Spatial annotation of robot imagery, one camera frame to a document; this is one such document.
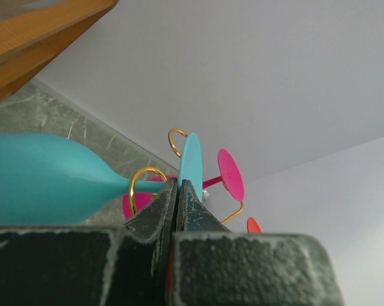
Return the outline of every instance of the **white ceiling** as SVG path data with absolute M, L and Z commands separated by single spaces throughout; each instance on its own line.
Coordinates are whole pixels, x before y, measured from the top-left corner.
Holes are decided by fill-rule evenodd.
M 246 182 L 384 136 L 384 1 L 122 0 L 44 82 L 172 164 L 200 137 Z

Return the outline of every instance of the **white wall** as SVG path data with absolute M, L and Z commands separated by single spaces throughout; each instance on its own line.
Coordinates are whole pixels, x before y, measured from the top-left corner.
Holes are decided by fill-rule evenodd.
M 223 190 L 208 207 L 223 220 L 239 204 Z M 246 208 L 228 227 L 245 231 L 248 217 L 265 233 L 320 240 L 346 305 L 384 305 L 384 138 L 247 184 Z
M 37 77 L 172 164 L 247 182 L 384 136 L 384 0 L 121 0 Z

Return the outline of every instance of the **plastic toy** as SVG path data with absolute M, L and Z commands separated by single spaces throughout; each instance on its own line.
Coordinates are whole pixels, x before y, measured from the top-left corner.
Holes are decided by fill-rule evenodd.
M 156 172 L 155 168 L 153 167 L 146 167 L 139 169 L 131 179 L 131 184 L 129 186 L 129 192 L 128 192 L 128 199 L 124 195 L 123 197 L 123 213 L 126 218 L 128 218 L 129 212 L 128 212 L 128 205 L 131 210 L 131 213 L 134 214 L 136 211 L 143 208 L 146 204 L 148 204 L 151 201 L 151 196 L 153 194 L 147 194 L 146 198 L 145 196 L 141 197 L 141 203 L 143 203 L 143 206 L 140 208 L 140 205 L 135 204 L 135 196 L 133 190 L 133 184 L 135 181 L 146 171 Z M 159 175 L 163 181 L 166 181 L 166 176 L 164 174 Z M 202 200 L 202 153 L 200 150 L 200 144 L 199 139 L 196 134 L 190 134 L 185 141 L 184 144 L 184 152 L 181 157 L 181 163 L 179 165 L 179 176 L 178 176 L 178 189 L 182 187 L 182 181 L 190 180 L 195 191 L 198 199 Z
M 172 138 L 172 134 L 175 132 L 180 133 L 182 136 L 186 137 L 187 139 L 189 136 L 188 136 L 188 134 L 186 134 L 181 129 L 171 129 L 168 133 L 169 144 L 170 144 L 173 152 L 176 154 L 176 156 L 181 158 L 181 165 L 182 165 L 182 158 L 184 158 L 184 156 L 186 154 L 189 154 L 189 151 L 187 150 L 187 147 L 189 144 L 187 145 L 188 142 L 185 142 L 182 153 L 180 153 L 178 151 L 177 147 L 175 146 L 174 140 Z M 240 208 L 238 209 L 238 211 L 234 212 L 232 215 L 230 215 L 229 217 L 227 217 L 223 221 L 223 224 L 226 224 L 227 222 L 232 220 L 234 217 L 236 217 L 239 213 L 241 213 L 243 211 L 243 208 L 244 208 L 243 200 L 245 197 L 245 190 L 244 190 L 244 183 L 243 183 L 243 179 L 242 179 L 242 176 L 240 174 L 239 168 L 237 167 L 237 164 L 236 164 L 235 160 L 233 159 L 232 155 L 225 149 L 221 149 L 218 152 L 218 166 L 219 166 L 220 176 L 212 178 L 210 180 L 206 180 L 205 182 L 202 183 L 202 188 L 205 189 L 205 188 L 208 188 L 214 184 L 222 182 L 224 187 L 226 188 L 226 190 L 229 191 L 229 193 L 233 196 L 233 198 L 235 198 L 237 201 L 240 202 Z M 178 184 L 182 184 L 182 173 L 183 173 L 182 168 L 180 168 L 179 173 L 180 173 L 180 175 L 179 175 L 180 178 L 178 179 Z M 160 177 L 154 177 L 151 180 L 160 181 L 161 178 Z M 196 194 L 198 195 L 199 199 L 201 200 L 202 190 L 198 190 L 197 188 L 195 188 L 195 191 L 196 191 Z M 151 200 L 154 197 L 154 194 L 152 194 L 152 193 L 136 193 L 134 195 L 134 197 L 135 197 L 135 199 L 134 199 L 135 204 L 134 205 L 136 206 L 136 210 L 138 211 L 140 209 L 143 209 L 146 205 L 148 205 L 148 203 L 151 202 Z M 122 212 L 123 212 L 126 219 L 130 218 L 132 215 L 131 210 L 129 209 L 129 201 L 130 201 L 129 196 L 127 194 L 125 194 L 122 197 Z
M 137 182 L 158 192 L 162 182 Z M 127 192 L 129 179 L 63 137 L 0 133 L 0 224 L 76 224 Z

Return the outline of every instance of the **gold wire ring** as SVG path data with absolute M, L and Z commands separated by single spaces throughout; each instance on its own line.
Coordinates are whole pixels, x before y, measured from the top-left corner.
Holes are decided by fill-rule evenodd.
M 181 134 L 183 137 L 188 137 L 188 134 L 186 134 L 183 130 L 181 129 L 170 129 L 169 132 L 168 132 L 168 141 L 169 141 L 169 145 L 171 146 L 173 152 L 176 154 L 176 156 L 178 156 L 179 158 L 181 158 L 182 154 L 179 153 L 179 151 L 177 150 L 177 147 L 175 146 L 174 144 L 174 139 L 172 139 L 172 134 L 174 133 L 179 133 Z
M 225 225 L 227 222 L 229 222 L 230 220 L 232 220 L 234 217 L 236 217 L 237 215 L 239 215 L 242 211 L 243 211 L 243 208 L 244 208 L 244 202 L 243 201 L 240 201 L 240 208 L 238 210 L 236 210 L 233 214 L 231 214 L 229 217 L 227 217 L 225 220 L 222 221 L 222 224 Z
M 135 207 L 135 199 L 134 199 L 135 182 L 145 172 L 156 173 L 161 177 L 162 181 L 166 182 L 166 175 L 160 169 L 157 169 L 155 167 L 150 167 L 150 166 L 138 169 L 134 173 L 133 177 L 131 177 L 131 180 L 129 182 L 129 187 L 128 187 L 128 203 L 129 203 L 129 209 L 131 210 L 132 214 L 135 214 L 137 212 L 137 208 Z

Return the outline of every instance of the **marble surface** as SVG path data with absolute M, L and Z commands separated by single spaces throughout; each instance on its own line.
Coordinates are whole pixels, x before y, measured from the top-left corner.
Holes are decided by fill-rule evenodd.
M 64 0 L 0 1 L 0 21 L 59 4 Z
M 167 175 L 177 173 L 125 137 L 107 131 L 33 84 L 23 86 L 0 103 L 0 131 L 51 133 L 69 138 L 93 150 L 114 171 L 128 178 L 145 166 L 157 167 Z M 146 173 L 141 179 L 151 175 Z M 118 198 L 85 224 L 121 224 L 123 221 L 121 199 Z

